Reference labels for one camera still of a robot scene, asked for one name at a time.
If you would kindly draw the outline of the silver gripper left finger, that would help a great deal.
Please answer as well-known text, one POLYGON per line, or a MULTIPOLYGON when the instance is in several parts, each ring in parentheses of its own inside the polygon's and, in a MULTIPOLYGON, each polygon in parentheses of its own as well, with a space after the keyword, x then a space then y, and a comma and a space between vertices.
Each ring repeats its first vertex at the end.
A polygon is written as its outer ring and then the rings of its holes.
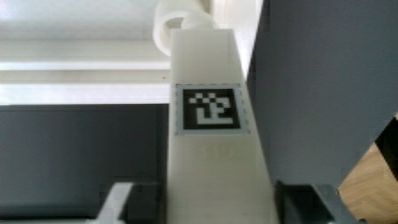
POLYGON ((158 218, 160 183, 115 182, 96 218, 87 224, 144 224, 158 218))

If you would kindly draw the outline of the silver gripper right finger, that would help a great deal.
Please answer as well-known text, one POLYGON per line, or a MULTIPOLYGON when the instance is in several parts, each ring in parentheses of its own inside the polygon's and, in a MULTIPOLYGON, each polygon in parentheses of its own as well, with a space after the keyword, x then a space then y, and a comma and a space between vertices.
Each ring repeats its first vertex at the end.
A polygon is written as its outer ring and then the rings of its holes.
POLYGON ((275 182, 281 224, 362 224, 348 212, 330 185, 275 182))

